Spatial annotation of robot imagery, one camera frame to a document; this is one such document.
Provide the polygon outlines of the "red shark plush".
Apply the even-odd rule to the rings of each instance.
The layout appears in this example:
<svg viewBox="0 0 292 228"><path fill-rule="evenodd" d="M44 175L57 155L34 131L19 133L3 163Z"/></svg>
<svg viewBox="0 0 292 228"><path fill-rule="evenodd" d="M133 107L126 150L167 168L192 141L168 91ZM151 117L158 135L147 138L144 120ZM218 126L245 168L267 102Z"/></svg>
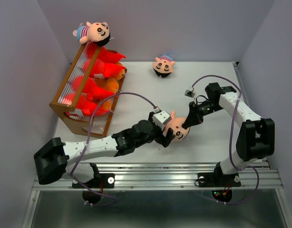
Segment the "red shark plush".
<svg viewBox="0 0 292 228"><path fill-rule="evenodd" d="M94 95L94 94L87 94L87 96L80 95L78 98L77 104L75 105L75 108L80 110L80 113L75 114L75 115L80 116L80 114L82 114L82 116L91 116L93 112L95 111L95 109L98 107L98 104L94 103L93 99L102 100L102 99L108 98L112 94L113 93L111 92L105 92L99 95ZM61 100L61 103L65 105L71 105L74 100L75 95L76 95L75 93L70 93L64 96ZM108 103L109 103L109 106L101 105L99 109L96 111L95 116L106 115L109 112L109 109L111 107L111 102L108 101Z"/></svg>
<svg viewBox="0 0 292 228"><path fill-rule="evenodd" d="M87 50L85 51L86 58L91 59L96 49L97 49L96 47L88 47ZM104 47L102 47L97 58L106 63L116 64L117 62L120 62L122 59L125 59L126 56L117 51L107 50Z"/></svg>
<svg viewBox="0 0 292 228"><path fill-rule="evenodd" d="M82 94L88 101L105 99L114 95L113 92L99 87L96 81L90 77L87 79L82 89Z"/></svg>
<svg viewBox="0 0 292 228"><path fill-rule="evenodd" d="M89 74L90 78L110 78L116 77L125 72L125 67L119 64L106 63L96 59Z"/></svg>

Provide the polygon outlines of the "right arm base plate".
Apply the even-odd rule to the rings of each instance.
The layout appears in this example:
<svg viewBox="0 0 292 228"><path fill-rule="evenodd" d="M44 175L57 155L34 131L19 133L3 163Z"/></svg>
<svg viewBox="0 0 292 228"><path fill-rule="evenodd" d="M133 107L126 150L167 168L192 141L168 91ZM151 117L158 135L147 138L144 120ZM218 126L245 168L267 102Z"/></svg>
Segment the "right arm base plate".
<svg viewBox="0 0 292 228"><path fill-rule="evenodd" d="M224 187L241 187L238 173L221 176L213 172L201 172L197 174L195 185L200 188L224 188Z"/></svg>

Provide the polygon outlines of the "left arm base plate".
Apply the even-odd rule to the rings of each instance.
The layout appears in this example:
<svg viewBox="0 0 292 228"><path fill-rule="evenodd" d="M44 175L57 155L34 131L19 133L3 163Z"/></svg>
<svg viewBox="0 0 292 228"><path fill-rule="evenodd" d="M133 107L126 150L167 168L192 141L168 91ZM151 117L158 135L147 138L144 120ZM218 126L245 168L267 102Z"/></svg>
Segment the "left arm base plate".
<svg viewBox="0 0 292 228"><path fill-rule="evenodd" d="M115 185L114 173L100 173L99 177L93 174L79 174L78 180L91 189L112 189Z"/></svg>

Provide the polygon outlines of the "orange shark plush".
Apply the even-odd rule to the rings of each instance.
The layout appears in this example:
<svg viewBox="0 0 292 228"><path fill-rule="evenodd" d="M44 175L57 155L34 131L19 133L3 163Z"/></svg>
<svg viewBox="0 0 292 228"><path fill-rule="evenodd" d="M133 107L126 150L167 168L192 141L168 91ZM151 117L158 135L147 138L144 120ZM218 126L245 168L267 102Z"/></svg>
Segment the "orange shark plush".
<svg viewBox="0 0 292 228"><path fill-rule="evenodd" d="M114 94L120 92L120 87L119 83L115 78L102 78L102 79L97 79L96 83L99 87L102 87L108 91L113 92Z"/></svg>
<svg viewBox="0 0 292 228"><path fill-rule="evenodd" d="M104 116L109 114L112 109L113 99L105 101L98 109L97 116Z"/></svg>
<svg viewBox="0 0 292 228"><path fill-rule="evenodd" d="M121 66L122 69L115 75L113 76L113 78L117 81L119 81L121 78L123 78L125 76L125 74L127 73L127 68L124 67L120 62L117 62L116 65Z"/></svg>

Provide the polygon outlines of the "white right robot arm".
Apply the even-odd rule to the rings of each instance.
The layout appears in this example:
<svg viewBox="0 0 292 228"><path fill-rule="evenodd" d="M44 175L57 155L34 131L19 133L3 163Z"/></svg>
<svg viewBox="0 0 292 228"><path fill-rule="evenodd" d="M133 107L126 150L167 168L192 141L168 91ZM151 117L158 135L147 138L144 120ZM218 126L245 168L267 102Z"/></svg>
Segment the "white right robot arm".
<svg viewBox="0 0 292 228"><path fill-rule="evenodd" d="M182 127L187 129L199 125L204 121L204 116L222 109L232 117L231 125L239 126L235 150L218 163L213 173L214 183L224 185L231 174L242 170L250 162L273 155L275 123L271 118L263 118L251 110L232 86L221 87L218 83L210 83L205 92L207 100L199 105L190 102L189 114Z"/></svg>

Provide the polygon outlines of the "red shark plush back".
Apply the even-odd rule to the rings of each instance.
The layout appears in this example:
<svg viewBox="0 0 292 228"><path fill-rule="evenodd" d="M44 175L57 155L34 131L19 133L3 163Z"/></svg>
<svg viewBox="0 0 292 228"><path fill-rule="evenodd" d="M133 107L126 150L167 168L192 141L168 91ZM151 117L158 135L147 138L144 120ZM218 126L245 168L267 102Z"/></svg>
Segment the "red shark plush back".
<svg viewBox="0 0 292 228"><path fill-rule="evenodd" d="M94 95L94 94L87 94L87 96L80 95L78 98L77 104L75 105L75 108L80 110L80 113L75 114L75 115L80 116L80 114L82 114L82 116L91 116L93 112L95 111L95 109L98 107L98 104L94 103L93 99L102 100L102 99L108 98L112 94L113 93L111 92L105 92L99 95ZM74 100L75 95L76 95L75 93L70 93L64 96L61 100L61 103L65 105L71 105ZM96 111L95 116L106 115L109 112L109 109L111 107L111 102L108 101L108 103L109 103L109 106L101 105L99 109Z"/></svg>

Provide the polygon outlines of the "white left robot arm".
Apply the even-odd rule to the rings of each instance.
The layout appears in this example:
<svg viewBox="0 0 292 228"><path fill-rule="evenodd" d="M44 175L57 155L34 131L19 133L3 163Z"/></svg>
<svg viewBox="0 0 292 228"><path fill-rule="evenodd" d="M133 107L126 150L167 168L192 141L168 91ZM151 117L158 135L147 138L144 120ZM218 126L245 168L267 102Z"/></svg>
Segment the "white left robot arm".
<svg viewBox="0 0 292 228"><path fill-rule="evenodd" d="M171 114L166 111L151 112L147 120L104 138L88 142L63 142L59 137L52 138L34 154L38 182L48 185L75 177L95 187L100 176L88 160L125 156L153 141L167 147L175 137L173 129L167 128L171 120Z"/></svg>

